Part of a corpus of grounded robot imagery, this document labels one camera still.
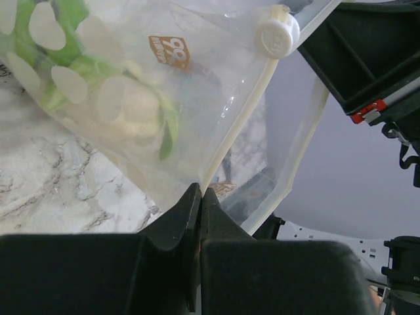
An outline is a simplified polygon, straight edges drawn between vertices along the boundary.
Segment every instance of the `white polka dot pattern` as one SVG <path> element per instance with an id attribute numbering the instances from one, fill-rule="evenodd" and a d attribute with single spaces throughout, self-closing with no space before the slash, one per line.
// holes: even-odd
<path id="1" fill-rule="evenodd" d="M 10 35 L 16 24 L 18 0 L 0 0 L 0 33 Z"/>
<path id="2" fill-rule="evenodd" d="M 109 62 L 121 62 L 123 49 L 104 23 L 95 16 L 89 16 L 76 29 L 76 34 L 87 54 Z"/>
<path id="3" fill-rule="evenodd" d="M 87 98 L 87 83 L 77 72 L 55 66 L 51 69 L 51 77 L 57 88 L 71 103 L 81 104 Z"/>
<path id="4" fill-rule="evenodd" d="M 22 58 L 13 52 L 7 53 L 7 61 L 15 78 L 29 92 L 35 93 L 41 86 L 41 79 L 35 70 Z"/>
<path id="5" fill-rule="evenodd" d="M 29 32 L 33 41 L 45 49 L 59 51 L 66 46 L 66 34 L 48 2 L 36 5 L 29 21 Z"/>
<path id="6" fill-rule="evenodd" d="M 111 77 L 102 84 L 97 102 L 98 116 L 101 121 L 115 121 L 121 114 L 121 102 L 124 97 L 123 83 Z"/>

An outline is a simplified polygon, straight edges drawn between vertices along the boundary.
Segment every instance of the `black strap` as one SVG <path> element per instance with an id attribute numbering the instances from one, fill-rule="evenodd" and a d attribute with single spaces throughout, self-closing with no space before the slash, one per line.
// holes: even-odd
<path id="1" fill-rule="evenodd" d="M 413 164 L 420 164 L 420 157 L 410 156 L 404 161 L 404 156 L 408 153 L 410 147 L 404 144 L 401 145 L 400 150 L 400 166 L 402 169 L 409 169 Z"/>
<path id="2" fill-rule="evenodd" d="M 395 125 L 395 123 L 386 123 L 382 128 L 382 133 L 388 139 L 396 139 L 398 138 L 398 136 L 396 133 L 393 133 L 394 130 L 398 130 L 398 127 Z M 412 166 L 413 164 L 416 164 L 415 171 L 414 171 L 413 185 L 417 188 L 420 188 L 420 157 L 410 156 L 406 160 L 404 160 L 404 157 L 408 153 L 409 148 L 410 147 L 408 145 L 405 145 L 404 143 L 401 144 L 400 167 L 402 169 L 409 169 L 410 166 Z"/>

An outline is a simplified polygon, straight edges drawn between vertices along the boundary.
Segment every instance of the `green vegetable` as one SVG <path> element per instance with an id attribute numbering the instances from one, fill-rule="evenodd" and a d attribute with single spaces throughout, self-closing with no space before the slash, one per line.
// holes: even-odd
<path id="1" fill-rule="evenodd" d="M 0 34 L 0 54 L 5 54 L 9 51 L 14 51 L 14 34 L 3 35 Z"/>
<path id="2" fill-rule="evenodd" d="M 52 0 L 51 5 L 58 9 L 57 22 L 66 34 L 66 46 L 59 51 L 47 49 L 46 52 L 59 66 L 69 66 L 77 57 L 81 56 L 81 43 L 75 31 L 89 11 L 83 0 Z"/>
<path id="3" fill-rule="evenodd" d="M 29 33 L 29 21 L 34 9 L 33 0 L 18 0 L 16 23 L 10 35 L 14 37 L 14 52 L 31 66 L 41 56 Z"/>
<path id="4" fill-rule="evenodd" d="M 175 144 L 178 141 L 179 134 L 179 111 L 175 104 L 169 100 L 166 96 L 161 94 L 158 95 L 161 100 L 161 108 L 163 117 L 165 120 L 165 135 L 163 136 L 163 142 L 160 148 L 159 158 L 160 160 L 167 159 Z"/>
<path id="5" fill-rule="evenodd" d="M 121 69 L 113 67 L 107 62 L 97 61 L 87 56 L 80 56 L 68 68 L 78 73 L 86 81 L 89 89 L 108 77 L 122 73 Z M 53 112 L 61 109 L 67 101 L 68 99 L 57 89 L 54 82 L 51 82 L 45 91 L 41 105 L 44 110 Z"/>

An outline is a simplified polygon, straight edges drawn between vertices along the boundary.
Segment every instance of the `gray wall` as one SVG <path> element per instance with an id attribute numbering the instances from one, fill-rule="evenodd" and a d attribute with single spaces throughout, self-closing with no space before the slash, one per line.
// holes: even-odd
<path id="1" fill-rule="evenodd" d="M 420 236 L 420 189 L 398 165 L 400 144 L 380 127 L 354 125 L 330 97 L 276 214 L 306 226 L 363 238 Z"/>

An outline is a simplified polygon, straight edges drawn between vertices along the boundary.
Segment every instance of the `orange label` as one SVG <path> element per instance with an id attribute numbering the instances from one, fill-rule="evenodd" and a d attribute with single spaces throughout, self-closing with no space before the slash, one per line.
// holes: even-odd
<path id="1" fill-rule="evenodd" d="M 190 63 L 190 52 L 181 37 L 149 36 L 150 48 L 161 64 L 186 71 Z"/>

